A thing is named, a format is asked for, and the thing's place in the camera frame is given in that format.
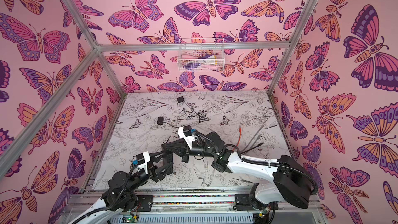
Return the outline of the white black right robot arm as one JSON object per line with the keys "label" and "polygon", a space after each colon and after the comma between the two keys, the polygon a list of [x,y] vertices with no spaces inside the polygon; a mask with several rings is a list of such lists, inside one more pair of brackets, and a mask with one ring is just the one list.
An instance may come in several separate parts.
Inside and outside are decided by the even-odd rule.
{"label": "white black right robot arm", "polygon": [[162,144],[165,152],[181,157],[213,158],[212,168],[220,173],[246,174],[264,180],[254,183],[244,200],[236,200],[237,210],[275,211],[280,201],[307,209],[310,197],[319,186],[315,179],[292,157],[260,159],[244,155],[234,144],[225,143],[216,132],[205,135],[197,130],[183,131],[179,139]]}

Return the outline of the black network switch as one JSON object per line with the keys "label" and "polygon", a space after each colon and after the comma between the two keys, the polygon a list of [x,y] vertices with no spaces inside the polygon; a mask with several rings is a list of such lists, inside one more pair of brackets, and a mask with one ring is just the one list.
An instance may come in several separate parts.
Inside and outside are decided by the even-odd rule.
{"label": "black network switch", "polygon": [[173,174],[174,154],[168,150],[162,150],[162,166],[161,169],[166,175]]}

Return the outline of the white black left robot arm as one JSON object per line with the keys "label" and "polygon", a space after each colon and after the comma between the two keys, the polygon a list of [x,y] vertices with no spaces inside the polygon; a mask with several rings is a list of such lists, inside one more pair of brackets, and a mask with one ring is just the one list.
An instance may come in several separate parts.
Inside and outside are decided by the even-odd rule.
{"label": "white black left robot arm", "polygon": [[149,180],[159,182],[171,174],[173,154],[143,152],[135,156],[129,172],[119,171],[108,181],[108,190],[71,224],[107,224],[124,211],[138,207],[135,191]]}

